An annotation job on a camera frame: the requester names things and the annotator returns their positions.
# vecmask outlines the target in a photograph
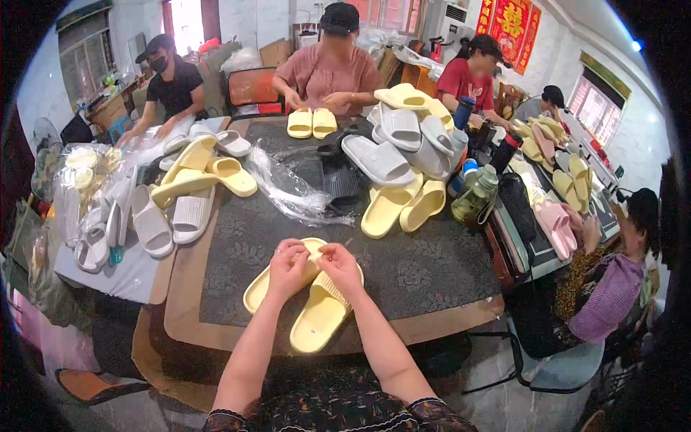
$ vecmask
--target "woman in red shirt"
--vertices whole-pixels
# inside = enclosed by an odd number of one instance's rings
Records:
[[[436,98],[452,113],[461,96],[475,98],[475,112],[471,120],[482,114],[509,129],[509,122],[494,112],[492,72],[503,58],[502,50],[492,36],[477,35],[472,40],[461,39],[461,49],[439,77]]]

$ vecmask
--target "woman in purple shirt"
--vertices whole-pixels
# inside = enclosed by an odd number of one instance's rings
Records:
[[[645,257],[660,252],[658,198],[640,189],[628,199],[628,216],[617,217],[621,247],[608,254],[596,217],[585,221],[580,248],[556,289],[538,280],[536,296],[507,299],[521,346],[533,358],[548,357],[582,342],[604,341],[628,315],[641,291]]]

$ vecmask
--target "woman in pink shirt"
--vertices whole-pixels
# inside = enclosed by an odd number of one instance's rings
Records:
[[[381,88],[372,56],[353,46],[360,14],[348,3],[332,3],[320,21],[321,42],[297,50],[279,66],[273,86],[292,109],[329,108],[335,115],[358,115],[377,103]]]

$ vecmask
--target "black cap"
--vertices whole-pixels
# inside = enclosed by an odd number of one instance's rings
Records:
[[[319,25],[330,35],[348,36],[360,29],[360,12],[349,3],[331,3],[324,9]]]
[[[546,100],[556,105],[557,108],[564,109],[564,95],[557,86],[546,86],[542,90],[542,100]]]
[[[144,52],[137,56],[135,63],[139,64],[143,62],[149,55],[158,51],[159,48],[163,48],[165,50],[175,48],[175,38],[165,33],[155,36],[151,41],[149,41],[149,44],[146,45]]]

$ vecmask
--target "desk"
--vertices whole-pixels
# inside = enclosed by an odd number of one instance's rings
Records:
[[[251,142],[253,136],[261,136],[269,153],[292,142],[304,149],[300,158],[317,159],[315,146],[321,142],[288,137],[286,122],[280,118],[239,120],[229,129],[246,135]],[[357,123],[363,129],[369,125],[362,118]],[[160,277],[169,281],[164,327],[170,337],[208,348],[233,350],[251,318],[244,308],[242,294],[269,263],[276,239],[290,236],[349,241],[348,247],[363,268],[366,289],[385,316],[391,317],[391,326],[406,344],[468,330],[495,319],[504,310],[490,249],[480,233],[468,233],[453,221],[448,206],[415,233],[406,234],[394,226],[387,236],[372,240],[359,229],[359,218],[354,227],[313,228],[290,220],[267,203],[261,191],[249,198],[238,198],[217,187],[205,233],[194,244],[180,246],[172,271]],[[440,233],[439,227],[446,231]],[[435,241],[421,240],[430,235],[430,230],[439,234]],[[390,250],[389,254],[384,251],[386,245],[395,245],[395,249],[403,244],[408,245],[407,258],[399,250]],[[438,270],[440,261],[446,273]],[[307,296],[308,290],[302,290],[282,311],[274,354],[296,354],[290,347],[288,333]],[[362,345],[351,315],[321,353],[360,351]]]

